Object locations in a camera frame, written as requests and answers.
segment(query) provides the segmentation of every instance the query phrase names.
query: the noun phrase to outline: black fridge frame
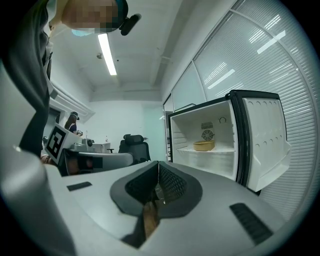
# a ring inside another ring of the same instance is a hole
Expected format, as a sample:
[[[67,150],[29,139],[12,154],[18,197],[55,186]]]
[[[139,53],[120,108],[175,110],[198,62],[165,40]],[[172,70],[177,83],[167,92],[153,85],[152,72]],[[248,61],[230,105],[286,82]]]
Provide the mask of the black fridge frame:
[[[171,150],[170,161],[172,163],[174,162],[171,117],[230,100],[233,107],[237,136],[238,136],[238,165],[237,165],[236,182],[246,187],[248,184],[249,170],[250,170],[250,164],[251,164],[251,136],[250,136],[250,127],[249,127],[249,120],[247,116],[247,110],[243,100],[244,98],[274,99],[274,100],[279,100],[281,103],[280,96],[277,93],[255,91],[255,90],[231,90],[224,97],[210,100],[202,104],[170,114],[168,116],[169,133],[170,133],[169,134],[170,150]],[[285,124],[285,136],[287,139],[286,120],[284,120],[284,124]]]

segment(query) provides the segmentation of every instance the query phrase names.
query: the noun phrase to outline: sleeve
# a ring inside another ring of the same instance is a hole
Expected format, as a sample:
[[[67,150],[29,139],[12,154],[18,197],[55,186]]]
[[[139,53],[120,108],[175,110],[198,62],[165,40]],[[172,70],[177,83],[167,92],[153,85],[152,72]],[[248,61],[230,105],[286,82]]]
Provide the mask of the sleeve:
[[[76,132],[77,131],[77,125],[74,123],[73,125],[71,125],[71,127],[69,128],[70,132]]]

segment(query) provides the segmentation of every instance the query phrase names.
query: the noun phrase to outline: mini fridge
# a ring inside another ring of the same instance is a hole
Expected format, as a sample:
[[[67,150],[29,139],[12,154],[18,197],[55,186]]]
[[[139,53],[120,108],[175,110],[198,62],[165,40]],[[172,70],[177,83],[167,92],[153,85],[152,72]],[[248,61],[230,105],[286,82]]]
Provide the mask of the mini fridge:
[[[290,165],[291,145],[278,94],[232,90],[168,116],[171,162],[224,176],[254,192]],[[194,143],[214,140],[210,151]]]

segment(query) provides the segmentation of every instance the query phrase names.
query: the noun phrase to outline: person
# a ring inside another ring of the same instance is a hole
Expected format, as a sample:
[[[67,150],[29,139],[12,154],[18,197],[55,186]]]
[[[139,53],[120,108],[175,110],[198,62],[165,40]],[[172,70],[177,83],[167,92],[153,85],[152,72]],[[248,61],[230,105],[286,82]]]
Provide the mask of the person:
[[[65,122],[64,128],[69,130],[69,132],[72,132],[74,134],[77,134],[77,120],[80,120],[78,117],[77,112],[71,112],[68,120]]]
[[[52,31],[64,24],[76,30],[94,28],[108,32],[119,28],[127,14],[125,0],[38,0],[16,26],[10,27],[6,50],[1,51],[0,84],[13,84],[16,94],[22,95],[35,111],[21,124],[26,127],[19,144],[22,150],[41,156],[49,100],[57,96],[50,82]]]

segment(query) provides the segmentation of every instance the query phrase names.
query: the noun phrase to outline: black office chair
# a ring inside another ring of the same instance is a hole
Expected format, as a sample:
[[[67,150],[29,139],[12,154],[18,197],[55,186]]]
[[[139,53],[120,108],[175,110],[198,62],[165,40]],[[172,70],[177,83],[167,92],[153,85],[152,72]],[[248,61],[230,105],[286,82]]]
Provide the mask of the black office chair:
[[[125,135],[124,143],[120,143],[119,153],[131,153],[133,163],[139,164],[150,161],[149,145],[141,135]]]

